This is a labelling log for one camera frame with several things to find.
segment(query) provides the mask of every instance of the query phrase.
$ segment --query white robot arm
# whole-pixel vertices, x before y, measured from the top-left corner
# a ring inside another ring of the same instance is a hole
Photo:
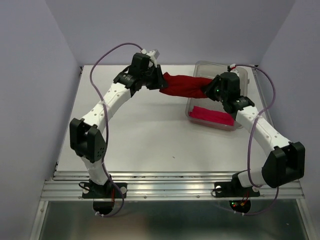
[[[247,192],[251,197],[258,197],[260,194],[253,191],[253,186],[277,188],[304,176],[305,147],[282,136],[259,115],[255,104],[240,94],[236,69],[228,67],[228,72],[217,75],[202,91],[208,98],[221,102],[224,110],[249,133],[256,122],[253,138],[267,156],[263,167],[251,169],[250,173],[247,170],[238,172],[229,182],[216,182],[215,187],[221,188],[216,191],[216,197],[241,197]]]
[[[158,55],[157,50],[147,52],[143,49],[141,53],[133,56],[131,65],[113,80],[103,97],[108,121],[142,86],[150,90],[167,86],[161,67],[157,65]],[[74,118],[70,122],[70,146],[84,162],[89,179],[100,186],[108,181],[102,167],[102,158],[106,153],[106,142],[102,136],[105,128],[105,114],[101,101],[80,120]]]

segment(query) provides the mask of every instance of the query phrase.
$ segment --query clear plastic box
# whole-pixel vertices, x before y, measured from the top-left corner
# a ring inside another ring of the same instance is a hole
[[[241,95],[247,96],[248,83],[249,83],[248,72],[242,67],[237,67],[236,69],[239,72]],[[220,75],[224,72],[227,72],[226,65],[216,64],[208,61],[198,61],[195,65],[193,76],[214,79],[216,75]],[[223,124],[219,122],[208,121],[208,120],[191,117],[190,114],[194,110],[194,107],[200,107],[207,110],[212,110],[212,111],[217,111],[220,113],[227,114],[221,102],[213,101],[209,98],[189,98],[186,104],[185,114],[192,123],[211,127],[211,128],[222,129],[226,131],[234,131],[242,127],[236,121],[234,121],[233,124],[231,123]]]

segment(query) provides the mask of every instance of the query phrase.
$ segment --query red cloth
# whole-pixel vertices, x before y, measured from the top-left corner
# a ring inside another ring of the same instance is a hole
[[[231,115],[226,112],[208,110],[203,107],[194,106],[189,116],[195,119],[206,120],[213,123],[233,126],[235,124]]]
[[[160,93],[194,99],[207,98],[207,96],[201,91],[201,87],[208,85],[212,81],[212,79],[205,77],[185,75],[171,76],[167,72],[163,77],[168,83],[168,87],[160,89]]]

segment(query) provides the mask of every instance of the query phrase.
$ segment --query white tabletop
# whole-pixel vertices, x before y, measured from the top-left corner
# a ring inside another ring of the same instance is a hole
[[[80,79],[72,118],[81,119],[99,101],[89,82],[90,65]],[[162,65],[163,73],[192,76],[194,65]],[[123,65],[97,66],[93,81],[104,95]],[[256,81],[248,71],[248,97],[262,109]],[[109,146],[105,164],[120,172],[225,172],[247,166],[249,133],[244,129],[224,131],[190,123],[185,115],[187,99],[142,89],[126,102],[109,122]],[[262,167],[266,156],[253,142],[251,167]],[[57,171],[86,171],[70,148],[69,129],[61,149]]]

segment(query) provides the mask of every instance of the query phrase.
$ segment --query gray wall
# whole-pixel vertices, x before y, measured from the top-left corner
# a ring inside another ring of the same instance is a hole
[[[0,239],[29,239],[79,67],[44,0],[0,1],[0,33]]]
[[[123,42],[157,48],[162,64],[257,64],[294,0],[46,0],[81,65]],[[107,64],[130,62],[119,49]]]
[[[306,147],[305,177],[301,183],[320,236],[319,9],[318,0],[297,0],[260,66],[273,78],[277,90],[270,110],[274,125]],[[269,85],[266,81],[261,83],[270,100]]]

